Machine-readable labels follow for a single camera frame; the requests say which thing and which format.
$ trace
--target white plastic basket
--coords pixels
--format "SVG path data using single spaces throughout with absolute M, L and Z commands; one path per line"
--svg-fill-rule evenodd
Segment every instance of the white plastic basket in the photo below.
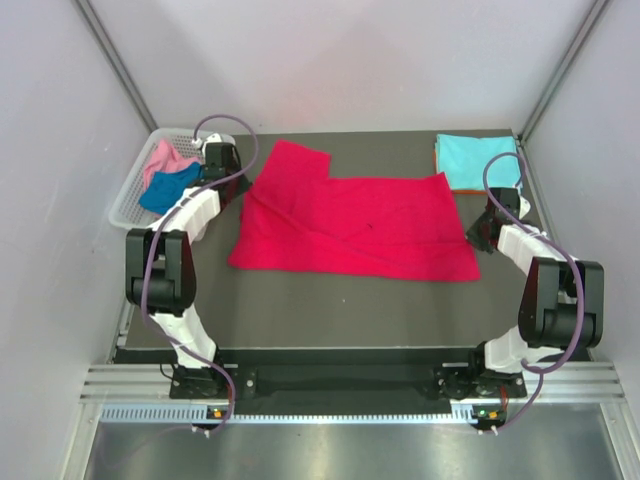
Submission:
M 199 136 L 203 138 L 210 134 L 211 132 L 200 132 Z M 192 136 L 193 130 L 186 128 L 159 128 L 149 135 L 109 212 L 109 222 L 114 227 L 126 230 L 145 228 L 158 219 L 158 215 L 145 210 L 138 203 L 143 193 L 142 172 L 144 167 L 158 142 L 162 139 L 176 147 L 176 150 L 184 158 L 198 157 L 202 159 L 201 152 L 191 144 Z

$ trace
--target red cloth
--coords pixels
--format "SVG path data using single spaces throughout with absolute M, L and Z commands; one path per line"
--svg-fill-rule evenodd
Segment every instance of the red cloth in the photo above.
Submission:
M 276 143 L 245 195 L 238 268 L 464 282 L 480 271 L 444 174 L 329 178 L 328 154 Z

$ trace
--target white wall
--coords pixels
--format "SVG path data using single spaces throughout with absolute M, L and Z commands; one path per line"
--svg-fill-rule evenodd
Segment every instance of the white wall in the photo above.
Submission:
M 520 130 L 591 0 L 93 0 L 162 126 Z
M 68 0 L 0 6 L 0 476 L 51 479 L 115 328 L 110 203 L 146 133 Z
M 529 142 L 561 242 L 605 268 L 601 351 L 640 423 L 640 3 L 612 2 Z

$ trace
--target folded cloth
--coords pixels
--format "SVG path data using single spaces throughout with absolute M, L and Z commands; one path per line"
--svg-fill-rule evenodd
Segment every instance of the folded cloth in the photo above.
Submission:
M 138 203 L 150 212 L 164 215 L 180 200 L 184 189 L 200 178 L 200 163 L 193 162 L 176 173 L 156 172 L 149 188 L 140 196 Z
M 276 143 L 245 195 L 238 268 L 406 280 L 477 280 L 444 175 L 328 178 L 330 157 Z
M 473 138 L 439 134 L 436 171 L 447 176 L 452 190 L 484 191 L 482 174 L 489 160 L 500 153 L 516 153 L 513 137 Z M 520 180 L 515 157 L 501 158 L 489 169 L 490 187 L 514 187 Z
M 179 172 L 189 167 L 193 162 L 200 162 L 200 159 L 198 157 L 184 158 L 173 145 L 164 139 L 160 140 L 144 167 L 142 185 L 146 190 L 156 172 Z

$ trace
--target metal corner post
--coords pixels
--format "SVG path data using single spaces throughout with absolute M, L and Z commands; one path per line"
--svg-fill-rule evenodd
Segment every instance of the metal corner post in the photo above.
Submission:
M 536 106 L 522 128 L 519 138 L 521 139 L 523 146 L 525 146 L 529 138 L 531 138 L 531 134 L 540 122 L 544 113 L 547 111 L 547 108 L 549 108 L 551 101 L 558 93 L 562 83 L 567 77 L 567 74 L 571 70 L 571 67 L 593 33 L 596 25 L 603 17 L 607 7 L 611 4 L 611 1 L 612 0 L 594 0 L 591 4 L 589 11 L 578 28 L 578 31 L 571 40 L 571 43 L 562 56 L 562 59 L 554 69 L 551 78 L 545 85 L 544 90 L 536 103 Z
M 77 8 L 78 12 L 87 23 L 91 34 L 95 38 L 100 50 L 104 53 L 109 65 L 113 69 L 113 72 L 116 74 L 118 81 L 122 85 L 131 105 L 135 109 L 136 113 L 140 117 L 140 120 L 147 127 L 149 132 L 156 130 L 158 128 L 158 124 L 151 115 L 149 111 L 149 107 L 145 103 L 138 87 L 136 86 L 131 74 L 127 70 L 122 58 L 120 58 L 120 54 L 118 50 L 114 46 L 111 38 L 109 38 L 109 34 L 107 33 L 104 25 L 100 21 L 100 17 L 98 16 L 96 10 L 93 8 L 90 0 L 71 0 L 72 3 Z

